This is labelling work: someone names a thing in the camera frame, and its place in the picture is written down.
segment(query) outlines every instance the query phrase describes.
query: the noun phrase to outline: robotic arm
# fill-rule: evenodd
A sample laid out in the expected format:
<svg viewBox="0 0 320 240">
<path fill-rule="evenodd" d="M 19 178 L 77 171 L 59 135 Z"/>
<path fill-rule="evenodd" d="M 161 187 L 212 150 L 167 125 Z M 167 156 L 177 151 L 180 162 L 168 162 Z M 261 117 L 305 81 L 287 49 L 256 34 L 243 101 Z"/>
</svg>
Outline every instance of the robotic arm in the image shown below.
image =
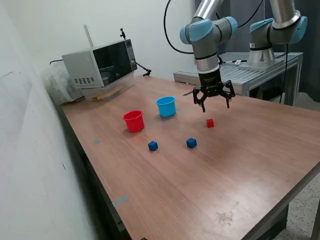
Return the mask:
<svg viewBox="0 0 320 240">
<path fill-rule="evenodd" d="M 223 0 L 202 0 L 191 23 L 180 31 L 181 41 L 184 44 L 191 44 L 193 48 L 201 83 L 201 86 L 193 89 L 193 100 L 202 107 L 203 112 L 206 111 L 204 105 L 206 98 L 220 95 L 226 99 L 229 108 L 229 100 L 236 95 L 231 81 L 222 83 L 217 46 L 229 40 L 237 32 L 237 21 L 230 16 L 215 21 L 210 20 L 222 2 Z"/>
<path fill-rule="evenodd" d="M 217 56 L 217 46 L 231 38 L 238 30 L 237 21 L 233 17 L 224 17 L 211 21 L 223 0 L 202 0 L 191 23 L 180 31 L 180 39 L 184 44 L 191 44 L 194 52 L 201 86 L 193 89 L 195 104 L 206 111 L 204 101 L 208 97 L 222 96 L 229 100 L 235 91 L 231 81 L 222 83 Z M 254 23 L 250 27 L 250 55 L 248 66 L 267 67 L 275 63 L 273 44 L 297 43 L 307 28 L 308 20 L 295 9 L 294 0 L 270 0 L 274 19 L 266 19 Z"/>
<path fill-rule="evenodd" d="M 293 0 L 270 0 L 274 18 L 250 26 L 250 54 L 247 65 L 269 67 L 275 64 L 274 44 L 295 44 L 303 38 L 308 18 L 296 10 Z"/>
</svg>

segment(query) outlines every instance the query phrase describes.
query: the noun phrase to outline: blue cup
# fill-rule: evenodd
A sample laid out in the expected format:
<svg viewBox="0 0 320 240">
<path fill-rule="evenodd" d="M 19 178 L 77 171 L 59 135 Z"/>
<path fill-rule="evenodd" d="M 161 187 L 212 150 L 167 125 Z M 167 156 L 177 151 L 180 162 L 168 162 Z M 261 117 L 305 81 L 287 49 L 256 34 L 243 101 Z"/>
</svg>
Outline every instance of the blue cup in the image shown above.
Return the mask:
<svg viewBox="0 0 320 240">
<path fill-rule="evenodd" d="M 165 96 L 156 101 L 161 117 L 171 117 L 176 114 L 176 98 L 174 96 Z"/>
</svg>

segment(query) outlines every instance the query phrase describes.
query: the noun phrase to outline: microwave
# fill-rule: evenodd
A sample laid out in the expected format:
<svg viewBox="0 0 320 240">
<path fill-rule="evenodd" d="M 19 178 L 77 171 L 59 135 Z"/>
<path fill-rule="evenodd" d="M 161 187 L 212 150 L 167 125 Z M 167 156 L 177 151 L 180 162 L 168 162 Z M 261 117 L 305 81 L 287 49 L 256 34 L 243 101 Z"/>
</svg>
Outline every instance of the microwave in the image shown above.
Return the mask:
<svg viewBox="0 0 320 240">
<path fill-rule="evenodd" d="M 130 39 L 62 56 L 76 89 L 104 88 L 137 70 Z"/>
</svg>

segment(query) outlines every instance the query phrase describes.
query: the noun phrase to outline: plastic cup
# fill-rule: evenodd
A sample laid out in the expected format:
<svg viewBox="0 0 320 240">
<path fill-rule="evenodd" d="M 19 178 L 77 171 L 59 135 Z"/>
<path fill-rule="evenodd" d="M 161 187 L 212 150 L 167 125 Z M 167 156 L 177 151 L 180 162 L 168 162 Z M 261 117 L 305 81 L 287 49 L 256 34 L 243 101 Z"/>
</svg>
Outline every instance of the plastic cup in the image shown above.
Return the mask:
<svg viewBox="0 0 320 240">
<path fill-rule="evenodd" d="M 137 133 L 145 128 L 142 114 L 142 111 L 135 110 L 130 111 L 123 116 L 123 120 L 125 121 L 130 133 Z"/>
<path fill-rule="evenodd" d="M 176 114 L 176 98 L 174 96 L 165 96 L 156 101 L 161 117 L 171 117 Z"/>
</svg>

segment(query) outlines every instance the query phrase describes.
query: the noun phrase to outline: floor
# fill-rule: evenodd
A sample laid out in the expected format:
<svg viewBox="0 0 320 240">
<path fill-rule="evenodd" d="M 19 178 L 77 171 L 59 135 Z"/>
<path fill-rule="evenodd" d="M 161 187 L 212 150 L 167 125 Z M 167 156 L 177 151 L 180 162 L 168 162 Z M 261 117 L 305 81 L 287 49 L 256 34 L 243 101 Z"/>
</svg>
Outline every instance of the floor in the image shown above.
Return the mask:
<svg viewBox="0 0 320 240">
<path fill-rule="evenodd" d="M 320 103 L 299 93 L 298 107 L 320 111 Z M 309 240 L 320 199 L 320 174 L 290 203 L 287 227 L 276 240 Z"/>
</svg>

